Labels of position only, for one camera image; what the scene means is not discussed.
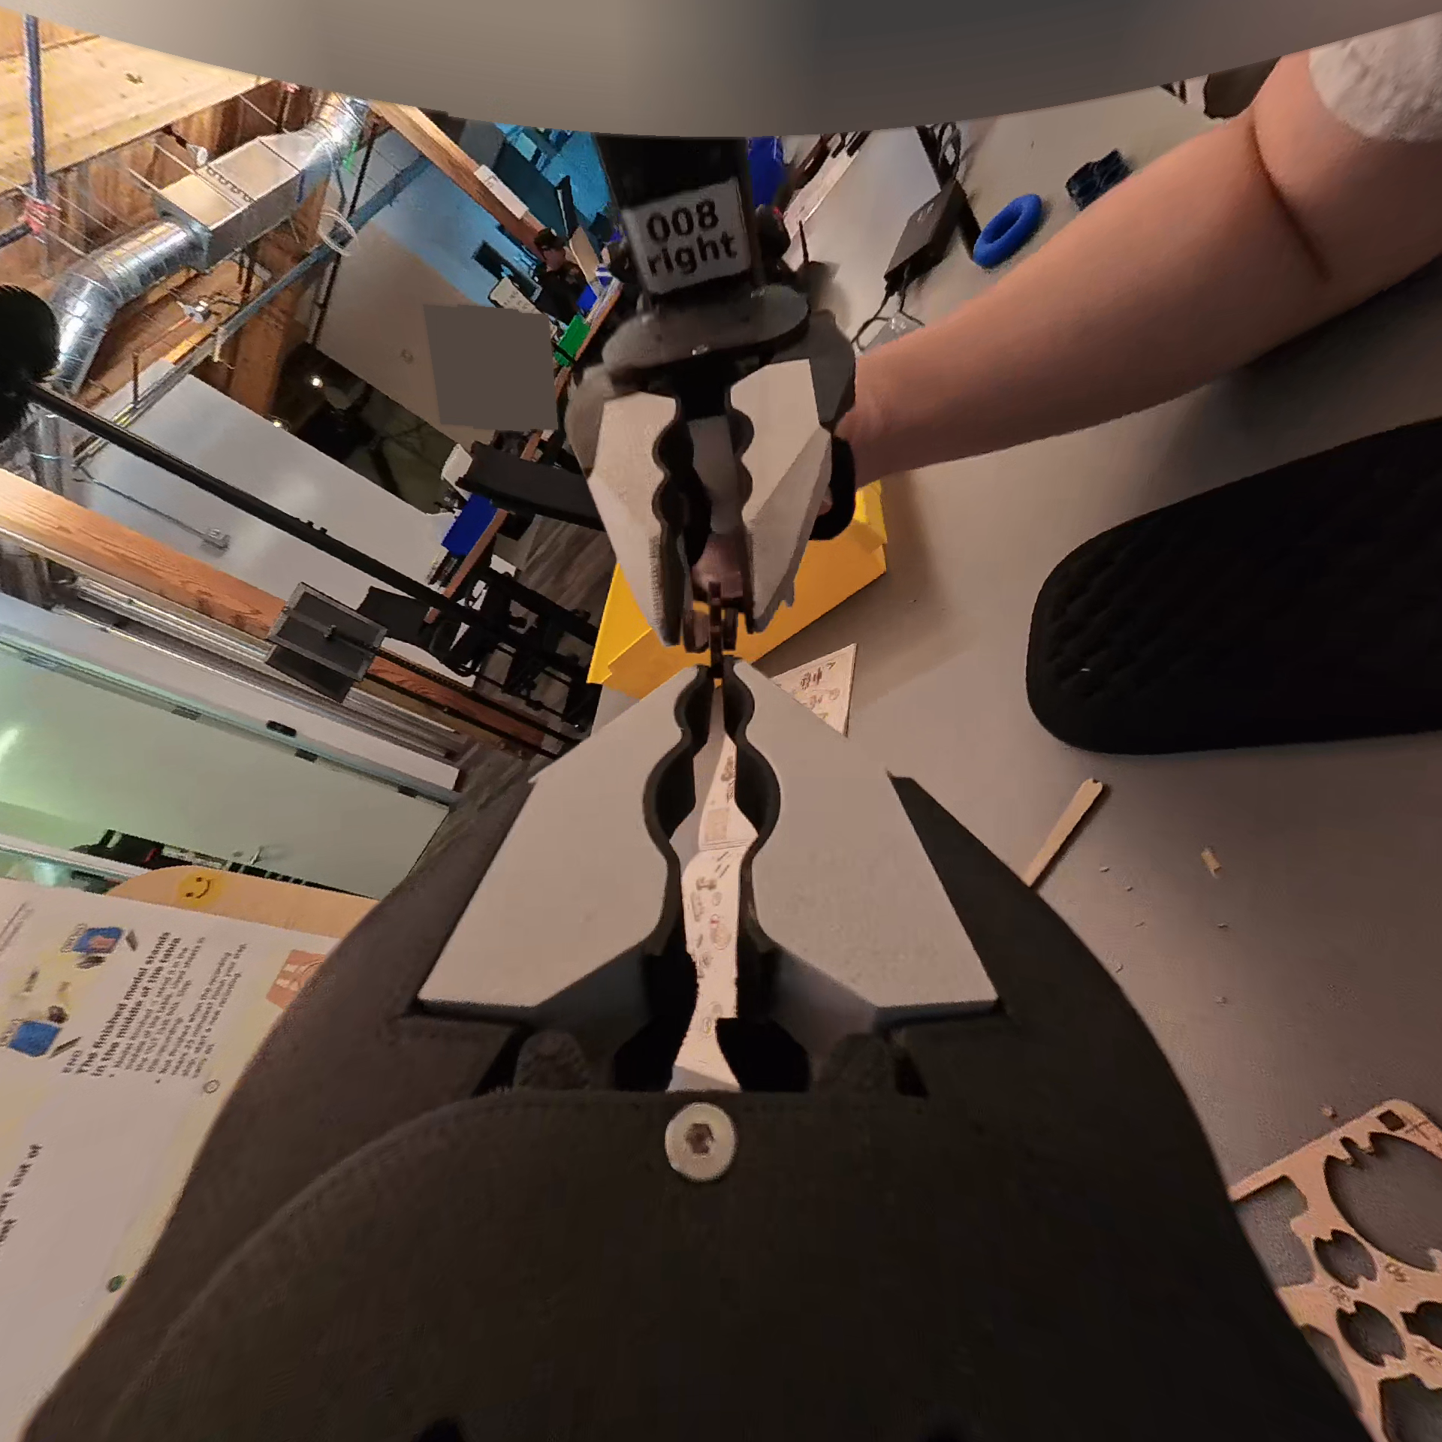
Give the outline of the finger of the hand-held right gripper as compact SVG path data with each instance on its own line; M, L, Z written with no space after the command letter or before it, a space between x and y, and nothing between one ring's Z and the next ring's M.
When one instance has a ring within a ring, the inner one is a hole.
M601 409L588 484L617 563L644 620L666 646L682 644L692 611L682 522L663 508L672 479L661 442L680 416L673 397L632 392Z
M749 479L742 517L751 577L749 629L763 634L794 603L795 581L833 471L833 440L819 416L807 359L769 364L733 388L733 412L751 428L740 454Z

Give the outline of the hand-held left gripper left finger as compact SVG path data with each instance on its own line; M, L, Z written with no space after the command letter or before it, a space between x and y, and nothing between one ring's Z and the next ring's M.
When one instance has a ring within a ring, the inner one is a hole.
M697 979L673 836L715 680L677 673L533 783L421 986L428 1013L569 1032L613 1058L687 1030Z

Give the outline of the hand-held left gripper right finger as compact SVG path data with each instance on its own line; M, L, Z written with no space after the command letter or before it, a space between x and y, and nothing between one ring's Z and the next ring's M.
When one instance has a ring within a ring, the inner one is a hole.
M998 991L891 776L756 668L730 661L737 1020L807 1056L843 1037L979 1017Z

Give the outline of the person's right hand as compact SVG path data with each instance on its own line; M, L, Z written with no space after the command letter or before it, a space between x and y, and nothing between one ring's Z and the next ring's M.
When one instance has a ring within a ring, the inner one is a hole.
M713 605L740 617L751 610L751 570L745 533L711 533L691 569L692 598L701 608Z

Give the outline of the nested yellow plastic bins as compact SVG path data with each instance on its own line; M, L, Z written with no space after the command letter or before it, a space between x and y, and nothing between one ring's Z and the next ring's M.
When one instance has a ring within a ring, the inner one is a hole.
M795 599L782 606L761 636L742 627L737 654L757 661L794 639L888 572L885 486L876 481L857 493L852 526L838 538L807 546L795 584ZM600 641L589 682L642 699L679 672L697 665L684 648L665 646L646 622L622 569L615 569L601 615Z

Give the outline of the blue plastic bin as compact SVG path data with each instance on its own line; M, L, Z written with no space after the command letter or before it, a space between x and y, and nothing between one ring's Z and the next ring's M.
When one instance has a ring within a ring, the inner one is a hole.
M497 526L503 527L509 519L505 508L481 495L471 495L442 538L443 553L464 560L485 536Z

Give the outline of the flat wooden stick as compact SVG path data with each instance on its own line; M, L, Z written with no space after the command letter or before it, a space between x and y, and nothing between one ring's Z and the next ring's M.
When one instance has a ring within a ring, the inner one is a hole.
M1049 874L1056 860L1066 852L1077 829L1089 819L1089 814L1106 797L1108 785L1099 780L1085 780L1078 785L1051 831L1046 835L1036 857L1022 871L1022 883L1036 890Z

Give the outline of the printed instruction booklet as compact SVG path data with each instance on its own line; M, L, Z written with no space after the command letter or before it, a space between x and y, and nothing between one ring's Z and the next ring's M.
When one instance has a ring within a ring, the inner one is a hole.
M847 646L775 678L831 730L847 733L857 646ZM699 809L697 852L680 876L687 950L697 975L697 999L673 1065L673 1092L737 1090L718 1039L718 1025L737 1010L737 932L740 924L740 867L756 829L735 800L733 740L720 735L720 752Z

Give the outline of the black power adapter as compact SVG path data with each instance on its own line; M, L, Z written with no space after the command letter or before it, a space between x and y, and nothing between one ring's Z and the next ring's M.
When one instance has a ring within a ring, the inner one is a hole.
M885 296L900 297L910 285L927 277L960 241L970 254L981 239L981 222L969 201L963 181L953 175L917 211L914 211L895 244L885 273Z

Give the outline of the grey metal box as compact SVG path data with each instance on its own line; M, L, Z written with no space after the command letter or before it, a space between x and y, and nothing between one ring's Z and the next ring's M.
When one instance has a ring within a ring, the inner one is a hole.
M301 582L267 636L265 665L340 706L380 656L382 625Z

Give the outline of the black metal pole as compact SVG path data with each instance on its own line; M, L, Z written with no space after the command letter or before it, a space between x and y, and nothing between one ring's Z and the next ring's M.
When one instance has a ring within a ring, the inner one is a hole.
M85 411L78 404L62 399L57 392L48 390L35 378L4 378L2 395L4 440L9 440L24 423L28 423L33 409L45 411L48 416L59 421L67 421L83 430L86 435L114 445L126 455L143 460L164 474L184 481L194 490L224 502L232 510L242 512L244 515L301 541L308 548L325 553L352 570L363 572L366 577L380 582L382 586L412 598L424 611L438 610L448 618L457 620L462 625L471 625L483 634L495 632L498 634L498 641L512 641L512 651L517 649L515 637L510 629L507 629L502 636L500 623L491 625L483 620L478 608L462 605L442 591L411 579L406 572L397 570L340 539L335 539L328 531L315 526L311 520L291 517L279 507L251 496L244 490L208 474L205 469L176 457L164 447L134 435L131 430ZM519 582L514 575L491 572L491 581L486 584L490 589L495 589L505 603L521 605L527 613L545 623L551 623L565 636L574 636L588 642L596 642L600 636L598 629L586 623L576 610L553 603L550 598Z

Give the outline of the printed instruction sheet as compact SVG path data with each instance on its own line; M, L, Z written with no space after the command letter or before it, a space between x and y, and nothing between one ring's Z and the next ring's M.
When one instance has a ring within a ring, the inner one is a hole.
M249 1060L335 946L4 881L4 1439L131 1290Z

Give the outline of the black padded wrist rest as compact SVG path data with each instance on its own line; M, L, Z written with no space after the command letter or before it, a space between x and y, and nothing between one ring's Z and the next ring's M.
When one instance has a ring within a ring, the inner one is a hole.
M1163 756L1441 730L1441 421L1097 534L1039 589L1036 720Z

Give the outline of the black fuzzy microphone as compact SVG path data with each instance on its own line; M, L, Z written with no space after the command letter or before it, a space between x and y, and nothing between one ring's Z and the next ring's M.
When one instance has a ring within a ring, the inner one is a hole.
M26 424L61 357L61 325L35 292L2 287L2 442Z

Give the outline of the silver air duct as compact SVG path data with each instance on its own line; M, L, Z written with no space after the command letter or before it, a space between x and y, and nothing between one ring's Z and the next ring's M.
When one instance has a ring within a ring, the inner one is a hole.
M254 138L160 189L151 225L66 272L48 302L61 328L52 390L71 399L81 393L126 306L182 272L212 272L325 193L370 112L364 100L325 96L297 133Z

